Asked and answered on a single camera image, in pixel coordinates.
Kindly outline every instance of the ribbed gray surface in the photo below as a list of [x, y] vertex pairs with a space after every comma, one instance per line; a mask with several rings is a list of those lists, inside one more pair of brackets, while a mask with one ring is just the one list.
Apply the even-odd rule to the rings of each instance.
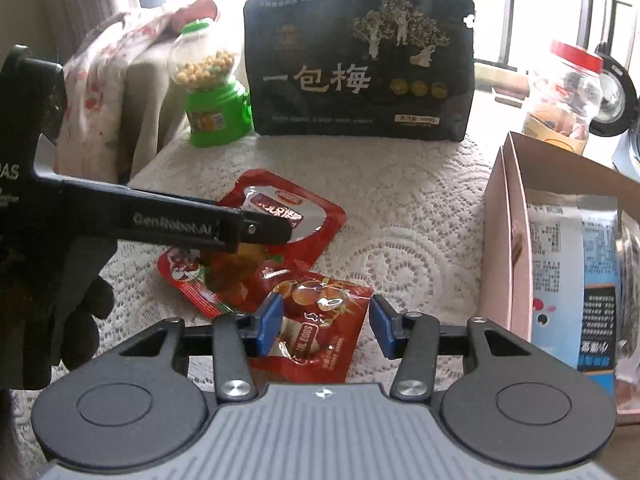
[[[171, 462], [112, 480], [610, 480], [590, 463], [526, 474], [493, 467], [443, 436], [429, 410], [387, 399], [377, 384], [274, 384], [251, 404], [221, 408], [206, 434]], [[45, 480], [104, 476], [53, 465]]]

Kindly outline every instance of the red snack package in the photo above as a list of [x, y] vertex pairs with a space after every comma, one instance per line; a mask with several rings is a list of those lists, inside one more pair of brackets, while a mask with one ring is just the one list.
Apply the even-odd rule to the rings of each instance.
[[[308, 269], [346, 221], [339, 206], [265, 170], [243, 173], [219, 204], [287, 218], [293, 234], [284, 246], [239, 244], [235, 254], [171, 248], [160, 256], [160, 274], [211, 318], [255, 310], [266, 294], [252, 277], [265, 261]], [[260, 292], [251, 296], [251, 286]]]
[[244, 172], [222, 206], [288, 218], [293, 227], [284, 246], [268, 246], [271, 259], [311, 267], [346, 222], [344, 210], [266, 170]]
[[270, 354], [251, 366], [270, 380], [343, 383], [373, 291], [273, 261], [255, 279], [263, 297], [272, 290], [283, 295], [284, 316]]

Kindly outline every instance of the black bag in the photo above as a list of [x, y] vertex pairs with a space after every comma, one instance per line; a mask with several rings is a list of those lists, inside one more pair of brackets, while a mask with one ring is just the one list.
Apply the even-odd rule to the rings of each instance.
[[472, 0], [248, 0], [256, 131], [462, 140], [473, 15]]

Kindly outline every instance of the blue snack package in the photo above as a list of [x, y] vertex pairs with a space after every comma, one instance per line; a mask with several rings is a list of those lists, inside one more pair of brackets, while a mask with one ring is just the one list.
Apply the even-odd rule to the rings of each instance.
[[613, 197], [526, 190], [531, 341], [613, 395], [620, 268]]

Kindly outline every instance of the clear plastic jar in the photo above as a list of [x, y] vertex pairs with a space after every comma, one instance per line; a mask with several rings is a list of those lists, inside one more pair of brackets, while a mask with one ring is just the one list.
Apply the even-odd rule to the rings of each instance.
[[599, 56], [554, 40], [546, 61], [529, 77], [522, 133], [581, 155], [600, 110], [601, 70]]
[[169, 54], [171, 78], [191, 92], [224, 86], [240, 62], [240, 46], [232, 38], [210, 18], [188, 23]]

